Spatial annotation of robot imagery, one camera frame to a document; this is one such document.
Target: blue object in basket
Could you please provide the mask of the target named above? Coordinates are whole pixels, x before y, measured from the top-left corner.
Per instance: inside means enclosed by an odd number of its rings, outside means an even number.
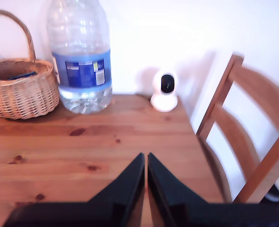
[[[16,77],[10,77],[7,80],[15,80],[15,79],[20,79],[20,78],[26,78],[26,77],[30,77],[30,76],[34,76],[34,75],[37,75],[37,73],[33,71],[33,72],[29,72],[29,73],[19,75],[19,76],[16,76]]]

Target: table top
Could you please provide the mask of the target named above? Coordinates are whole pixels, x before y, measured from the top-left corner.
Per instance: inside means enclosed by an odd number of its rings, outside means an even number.
[[[181,102],[160,113],[141,96],[116,95],[107,109],[91,115],[71,113],[59,104],[46,116],[0,118],[0,226],[27,202],[88,201],[140,152],[145,160],[152,152],[207,201],[222,202]],[[152,226],[152,219],[161,222],[149,200],[146,183],[144,227]]]

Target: large water bottle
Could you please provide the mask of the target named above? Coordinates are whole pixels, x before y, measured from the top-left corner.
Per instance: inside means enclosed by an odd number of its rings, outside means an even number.
[[[60,98],[77,114],[112,99],[109,25],[98,0],[53,0],[47,30]]]

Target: wooden chair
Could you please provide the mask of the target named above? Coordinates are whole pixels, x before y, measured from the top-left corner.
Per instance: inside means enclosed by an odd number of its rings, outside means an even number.
[[[222,165],[206,142],[214,122],[218,124],[229,141],[246,179],[245,186],[234,202],[256,203],[261,201],[279,178],[279,138],[260,162],[247,132],[222,105],[233,82],[236,82],[264,110],[279,131],[279,88],[261,74],[244,68],[242,62],[242,57],[232,55],[196,135],[225,202],[232,202]]]

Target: blue label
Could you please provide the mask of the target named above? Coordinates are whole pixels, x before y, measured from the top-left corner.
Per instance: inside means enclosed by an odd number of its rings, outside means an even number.
[[[111,84],[110,50],[86,56],[52,55],[61,86],[91,88]]]

